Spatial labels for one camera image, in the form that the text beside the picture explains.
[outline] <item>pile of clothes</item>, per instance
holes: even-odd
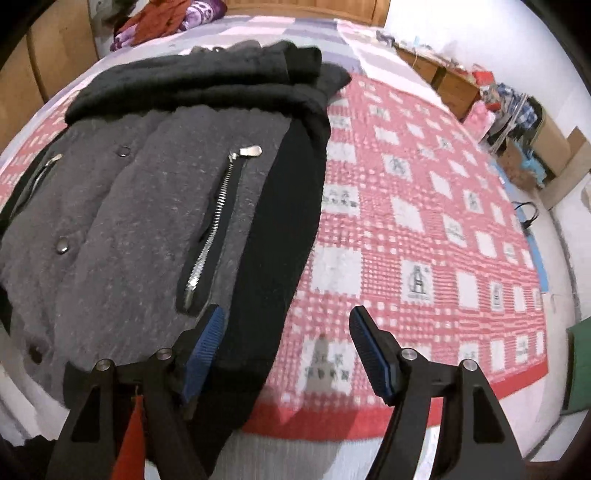
[[[115,31],[111,51],[213,22],[227,10],[222,0],[150,0]]]

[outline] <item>red fabric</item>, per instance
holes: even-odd
[[[131,17],[117,32],[137,24],[133,46],[155,38],[166,37],[178,31],[191,0],[150,0],[141,12]]]
[[[144,480],[146,446],[142,423],[143,399],[141,395],[135,397],[134,410],[129,418],[111,480]]]

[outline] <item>jacket pocket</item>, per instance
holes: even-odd
[[[27,204],[31,201],[31,199],[35,195],[35,192],[39,189],[39,187],[43,183],[43,180],[45,180],[45,178],[47,178],[47,176],[49,175],[49,172],[51,171],[51,169],[55,166],[55,164],[62,157],[63,157],[63,155],[61,153],[58,153],[57,155],[54,155],[49,160],[47,160],[47,162],[45,163],[45,165],[42,166],[41,170],[39,170],[37,172],[37,174],[33,178],[33,181],[28,186],[27,191],[24,192],[24,195],[23,195],[22,199],[19,201],[18,205],[14,209],[14,212],[11,215],[11,220],[14,217],[16,217],[16,215],[18,215],[20,213],[20,211],[23,210],[23,208],[25,208],[27,206]]]
[[[205,219],[187,256],[177,286],[177,310],[198,316],[207,306],[217,263],[222,253],[242,169],[248,158],[258,157],[258,145],[228,155],[226,167],[212,189]]]

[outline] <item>white wall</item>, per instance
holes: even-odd
[[[519,0],[391,0],[385,29],[535,96],[565,136],[591,139],[591,96],[550,30]]]
[[[591,317],[591,212],[583,204],[582,191],[591,181],[591,174],[573,188],[553,209],[569,248],[570,266],[577,281],[581,320]]]

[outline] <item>metal screw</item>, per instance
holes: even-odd
[[[469,370],[470,372],[475,372],[476,370],[478,370],[478,364],[471,358],[464,360],[462,362],[462,365],[466,370]]]
[[[109,360],[108,358],[103,358],[102,360],[99,360],[96,363],[95,368],[100,372],[104,372],[111,368],[111,363],[111,360]]]
[[[405,348],[402,351],[402,357],[406,360],[413,361],[417,358],[417,351],[413,350],[412,348]]]
[[[156,352],[158,360],[168,360],[172,355],[173,351],[170,348],[161,348]]]

